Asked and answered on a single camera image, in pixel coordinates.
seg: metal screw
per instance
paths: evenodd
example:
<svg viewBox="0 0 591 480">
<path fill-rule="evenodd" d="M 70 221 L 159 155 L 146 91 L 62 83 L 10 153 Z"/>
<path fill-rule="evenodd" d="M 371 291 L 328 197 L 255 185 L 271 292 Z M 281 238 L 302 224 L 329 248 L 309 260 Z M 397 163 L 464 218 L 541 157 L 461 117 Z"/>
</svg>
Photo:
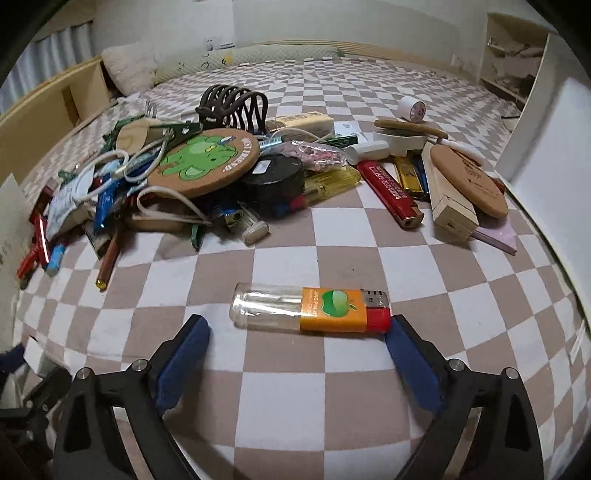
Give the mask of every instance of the metal screw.
<svg viewBox="0 0 591 480">
<path fill-rule="evenodd" d="M 517 378 L 519 378 L 519 372 L 517 370 L 515 370 L 515 368 L 511 368 L 511 367 L 509 367 L 507 370 L 505 370 L 505 375 L 512 380 L 516 380 Z"/>
<path fill-rule="evenodd" d="M 462 362 L 459 358 L 452 358 L 449 361 L 449 366 L 452 368 L 452 370 L 455 370 L 456 372 L 461 372 L 466 368 L 466 364 Z"/>
<path fill-rule="evenodd" d="M 131 364 L 131 369 L 136 372 L 141 372 L 142 370 L 145 370 L 145 368 L 147 366 L 148 366 L 148 361 L 144 360 L 143 358 L 140 358 Z"/>
<path fill-rule="evenodd" d="M 80 368 L 78 370 L 78 373 L 76 374 L 76 376 L 78 378 L 80 378 L 80 380 L 84 380 L 89 375 L 90 375 L 90 368 L 88 368 L 88 367 Z"/>
</svg>

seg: curtain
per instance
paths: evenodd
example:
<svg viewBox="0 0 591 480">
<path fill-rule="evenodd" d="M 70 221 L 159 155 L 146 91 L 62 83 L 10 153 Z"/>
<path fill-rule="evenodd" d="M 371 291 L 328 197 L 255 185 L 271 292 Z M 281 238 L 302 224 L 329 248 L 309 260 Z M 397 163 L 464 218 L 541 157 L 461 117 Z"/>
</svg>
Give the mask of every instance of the curtain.
<svg viewBox="0 0 591 480">
<path fill-rule="evenodd" d="M 27 45 L 0 87 L 0 113 L 43 81 L 92 58 L 91 25 L 66 28 Z"/>
</svg>

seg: checkered cloth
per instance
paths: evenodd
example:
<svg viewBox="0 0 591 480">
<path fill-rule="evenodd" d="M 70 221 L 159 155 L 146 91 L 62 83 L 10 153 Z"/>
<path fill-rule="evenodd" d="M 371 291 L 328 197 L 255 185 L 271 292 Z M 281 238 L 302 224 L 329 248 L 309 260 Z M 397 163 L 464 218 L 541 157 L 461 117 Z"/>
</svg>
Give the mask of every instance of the checkered cloth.
<svg viewBox="0 0 591 480">
<path fill-rule="evenodd" d="M 269 117 L 326 112 L 372 139 L 376 116 L 395 116 L 403 95 L 427 104 L 426 120 L 481 149 L 492 169 L 508 139 L 507 103 L 464 80 L 381 61 L 325 59 L 240 66 L 172 80 L 146 95 L 179 118 L 209 85 L 233 83 L 269 97 Z M 29 198 L 48 176 L 101 145 L 100 134 L 128 114 L 117 106 L 40 165 Z M 446 242 L 430 206 L 417 231 L 403 231 L 371 189 L 330 199 L 271 225 L 253 248 L 205 237 L 142 233 L 128 245 L 106 293 L 87 240 L 70 246 L 54 279 L 38 270 L 23 292 L 15 341 L 34 335 L 76 372 L 126 368 L 149 358 L 184 320 L 202 314 L 212 340 L 179 407 L 165 419 L 202 478 L 388 479 L 418 445 L 431 418 L 409 399 L 381 338 L 244 331 L 228 316 L 236 282 L 375 288 L 392 312 L 446 358 L 499 373 L 516 367 L 539 427 L 547 478 L 578 450 L 591 424 L 591 341 L 567 355 L 582 324 L 557 261 L 512 202 L 518 234 L 512 257 L 477 241 Z M 131 429 L 121 432 L 141 479 L 150 474 Z"/>
</svg>

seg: brown pen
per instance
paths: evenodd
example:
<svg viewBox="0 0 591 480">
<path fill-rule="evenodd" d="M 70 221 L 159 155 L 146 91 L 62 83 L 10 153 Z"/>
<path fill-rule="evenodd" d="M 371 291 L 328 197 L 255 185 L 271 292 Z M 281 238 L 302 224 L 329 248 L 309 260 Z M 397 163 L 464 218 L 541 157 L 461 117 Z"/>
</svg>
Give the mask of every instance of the brown pen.
<svg viewBox="0 0 591 480">
<path fill-rule="evenodd" d="M 115 268 L 115 263 L 121 252 L 121 245 L 125 233 L 124 230 L 123 223 L 119 222 L 115 228 L 115 234 L 109 243 L 109 248 L 107 248 L 107 252 L 103 257 L 103 263 L 100 265 L 99 274 L 97 275 L 95 282 L 95 285 L 100 291 L 105 291 L 107 289 L 107 285 L 111 279 L 113 268 Z"/>
</svg>

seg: cork coaster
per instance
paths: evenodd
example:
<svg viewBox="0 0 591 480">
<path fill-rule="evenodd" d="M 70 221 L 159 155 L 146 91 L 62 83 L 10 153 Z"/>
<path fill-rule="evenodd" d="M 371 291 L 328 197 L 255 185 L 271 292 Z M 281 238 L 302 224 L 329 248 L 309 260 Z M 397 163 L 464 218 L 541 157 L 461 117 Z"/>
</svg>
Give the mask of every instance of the cork coaster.
<svg viewBox="0 0 591 480">
<path fill-rule="evenodd" d="M 116 148 L 125 150 L 129 156 L 135 155 L 143 146 L 162 137 L 162 130 L 150 128 L 162 122 L 155 118 L 143 117 L 125 125 L 117 135 Z"/>
<path fill-rule="evenodd" d="M 443 145 L 433 145 L 431 160 L 449 183 L 480 210 L 493 218 L 507 216 L 509 208 L 505 197 L 475 163 Z"/>
<path fill-rule="evenodd" d="M 259 156 L 259 143 L 235 128 L 206 130 L 173 148 L 148 177 L 161 186 L 194 198 L 225 187 L 245 174 Z"/>
<path fill-rule="evenodd" d="M 386 130 L 407 130 L 410 132 L 418 132 L 421 134 L 433 135 L 439 138 L 449 138 L 447 132 L 435 127 L 431 127 L 429 124 L 426 123 L 412 124 L 411 122 L 396 120 L 394 118 L 378 118 L 374 122 L 374 125 L 378 128 L 385 128 Z"/>
</svg>

